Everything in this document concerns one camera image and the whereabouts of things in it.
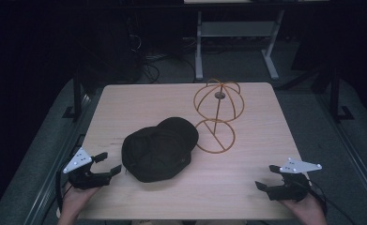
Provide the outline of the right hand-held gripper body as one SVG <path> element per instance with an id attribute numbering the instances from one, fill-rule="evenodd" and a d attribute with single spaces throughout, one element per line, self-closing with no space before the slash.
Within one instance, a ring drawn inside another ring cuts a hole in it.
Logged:
<path id="1" fill-rule="evenodd" d="M 320 164 L 289 158 L 280 169 L 281 173 L 278 174 L 283 177 L 283 184 L 268 187 L 267 195 L 271 201 L 301 201 L 308 193 L 319 200 L 318 194 L 313 191 L 305 173 L 321 170 L 322 166 Z"/>

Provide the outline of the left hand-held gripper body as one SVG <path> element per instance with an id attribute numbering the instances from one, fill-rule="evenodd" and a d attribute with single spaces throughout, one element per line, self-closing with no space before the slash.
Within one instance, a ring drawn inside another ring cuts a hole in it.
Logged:
<path id="1" fill-rule="evenodd" d="M 110 184 L 112 176 L 109 172 L 91 172 L 92 165 L 96 163 L 92 157 L 81 147 L 63 169 L 63 173 L 69 177 L 69 182 L 75 188 L 98 188 Z"/>

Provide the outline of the black baseball cap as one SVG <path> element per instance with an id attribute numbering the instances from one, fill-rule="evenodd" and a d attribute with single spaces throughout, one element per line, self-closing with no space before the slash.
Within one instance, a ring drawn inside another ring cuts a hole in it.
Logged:
<path id="1" fill-rule="evenodd" d="M 172 179 L 191 163 L 198 139 L 197 128 L 191 122 L 170 117 L 131 133 L 122 145 L 122 163 L 143 183 Z"/>

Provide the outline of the gold wire hat stand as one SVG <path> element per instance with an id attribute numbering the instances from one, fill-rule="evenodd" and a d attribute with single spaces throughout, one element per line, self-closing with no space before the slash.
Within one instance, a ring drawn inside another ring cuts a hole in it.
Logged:
<path id="1" fill-rule="evenodd" d="M 245 99 L 237 82 L 209 80 L 193 97 L 193 107 L 201 119 L 197 146 L 209 154 L 230 150 L 237 139 L 233 122 L 245 111 Z"/>

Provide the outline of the person's right hand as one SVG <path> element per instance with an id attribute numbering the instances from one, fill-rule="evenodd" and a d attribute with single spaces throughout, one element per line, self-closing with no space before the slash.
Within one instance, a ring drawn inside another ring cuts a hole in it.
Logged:
<path id="1" fill-rule="evenodd" d="M 300 202 L 283 200 L 280 204 L 290 210 L 302 225 L 328 225 L 322 206 L 311 194 Z"/>

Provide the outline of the person's left hand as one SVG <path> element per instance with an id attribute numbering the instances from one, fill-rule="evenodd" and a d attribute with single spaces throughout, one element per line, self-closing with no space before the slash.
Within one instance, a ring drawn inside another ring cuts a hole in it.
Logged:
<path id="1" fill-rule="evenodd" d="M 81 211 L 98 191 L 99 187 L 79 189 L 67 184 L 57 225 L 74 225 Z"/>

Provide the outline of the black metal stand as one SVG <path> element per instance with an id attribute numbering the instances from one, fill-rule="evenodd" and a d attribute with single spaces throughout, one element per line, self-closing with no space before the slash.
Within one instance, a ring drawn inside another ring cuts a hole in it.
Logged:
<path id="1" fill-rule="evenodd" d="M 68 106 L 63 114 L 63 118 L 71 119 L 73 122 L 77 122 L 83 113 L 84 106 L 84 74 L 77 69 L 73 74 L 72 79 L 72 93 L 73 93 L 73 105 Z"/>
<path id="2" fill-rule="evenodd" d="M 329 113 L 336 123 L 342 120 L 353 120 L 354 116 L 346 106 L 339 105 L 340 74 L 335 67 L 331 71 L 329 91 Z"/>

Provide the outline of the aluminium floor rail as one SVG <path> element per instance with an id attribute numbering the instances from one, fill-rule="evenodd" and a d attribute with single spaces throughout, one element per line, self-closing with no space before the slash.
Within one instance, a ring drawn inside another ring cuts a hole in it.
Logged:
<path id="1" fill-rule="evenodd" d="M 65 181 L 61 169 L 83 144 L 98 102 L 99 95 L 84 95 L 83 113 L 77 122 L 63 118 L 66 108 L 61 107 L 61 115 L 56 115 L 56 106 L 51 108 L 51 114 L 45 118 L 44 127 L 40 129 L 44 138 L 33 144 L 37 157 L 28 163 L 28 169 L 40 172 L 40 178 L 33 185 L 36 189 L 34 202 L 23 225 L 43 225 L 47 218 L 51 221 L 56 219 L 58 192 Z"/>
<path id="2" fill-rule="evenodd" d="M 346 153 L 348 154 L 348 158 L 351 161 L 351 164 L 356 171 L 359 180 L 363 184 L 366 192 L 367 192 L 367 167 L 359 155 L 358 149 L 355 145 L 349 140 L 349 136 L 344 130 L 342 122 L 339 119 L 336 119 L 331 112 L 329 111 L 329 104 L 323 96 L 316 95 L 315 96 L 317 102 L 321 106 L 324 114 L 328 118 L 329 123 L 332 128 L 335 130 L 336 134 L 339 137 L 339 140 L 344 146 Z"/>

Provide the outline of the white metal desk frame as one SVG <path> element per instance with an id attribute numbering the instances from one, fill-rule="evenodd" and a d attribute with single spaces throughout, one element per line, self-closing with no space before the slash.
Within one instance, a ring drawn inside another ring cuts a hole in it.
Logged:
<path id="1" fill-rule="evenodd" d="M 274 66 L 271 54 L 280 31 L 284 11 L 280 10 L 274 21 L 261 22 L 204 22 L 202 12 L 197 13 L 195 79 L 204 79 L 202 60 L 203 38 L 269 38 L 269 43 L 261 51 L 268 74 L 272 80 L 278 80 L 279 74 Z"/>

